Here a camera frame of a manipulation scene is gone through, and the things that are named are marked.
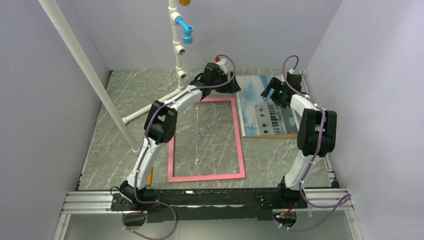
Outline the building photo print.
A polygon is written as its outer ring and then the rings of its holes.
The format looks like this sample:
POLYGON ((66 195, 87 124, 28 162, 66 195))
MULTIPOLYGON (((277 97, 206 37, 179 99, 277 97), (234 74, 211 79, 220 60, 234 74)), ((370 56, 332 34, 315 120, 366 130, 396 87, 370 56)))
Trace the building photo print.
POLYGON ((298 134, 296 119, 290 108, 282 108, 261 96, 271 75, 241 75, 235 94, 242 136, 298 134))

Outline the pink photo frame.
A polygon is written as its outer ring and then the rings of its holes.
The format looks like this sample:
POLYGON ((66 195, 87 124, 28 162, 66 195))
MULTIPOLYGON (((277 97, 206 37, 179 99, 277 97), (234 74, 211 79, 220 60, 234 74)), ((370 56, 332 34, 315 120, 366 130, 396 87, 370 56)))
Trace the pink photo frame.
POLYGON ((209 174, 209 175, 196 175, 196 176, 174 176, 175 138, 173 137, 170 140, 169 147, 168 147, 169 155, 168 155, 167 181, 169 183, 237 180, 237 179, 244 179, 246 177, 235 98, 234 97, 204 98, 200 103, 208 104, 208 103, 225 103, 225 102, 229 102, 231 104, 231 112, 232 112, 234 134, 235 134, 235 144, 236 144, 236 151, 237 151, 238 164, 239 164, 239 173, 209 174))

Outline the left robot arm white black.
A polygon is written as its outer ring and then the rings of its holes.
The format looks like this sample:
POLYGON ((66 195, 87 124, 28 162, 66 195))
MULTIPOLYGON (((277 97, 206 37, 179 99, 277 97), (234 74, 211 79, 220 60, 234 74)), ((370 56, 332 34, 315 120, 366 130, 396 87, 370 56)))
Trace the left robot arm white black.
POLYGON ((124 204, 131 210, 139 209, 144 203, 150 171, 162 148, 174 137, 178 115, 190 106, 199 103, 211 94, 236 93, 240 91, 235 73, 227 69, 227 59, 206 64, 189 84, 169 100, 152 103, 144 124, 144 140, 140 155, 133 170, 119 187, 124 204))

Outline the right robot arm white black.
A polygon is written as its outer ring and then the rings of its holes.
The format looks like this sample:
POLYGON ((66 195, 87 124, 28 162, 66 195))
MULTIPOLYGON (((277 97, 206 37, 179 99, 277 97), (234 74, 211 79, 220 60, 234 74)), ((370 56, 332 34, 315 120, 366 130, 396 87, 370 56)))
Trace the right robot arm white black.
POLYGON ((275 194, 276 203, 287 208, 295 201, 292 191, 303 195, 304 182, 309 171, 336 146, 337 113, 318 105, 302 92, 302 76, 288 72, 283 80, 272 77, 260 94, 282 108, 291 108, 300 117, 297 133, 298 154, 283 177, 284 189, 275 194))

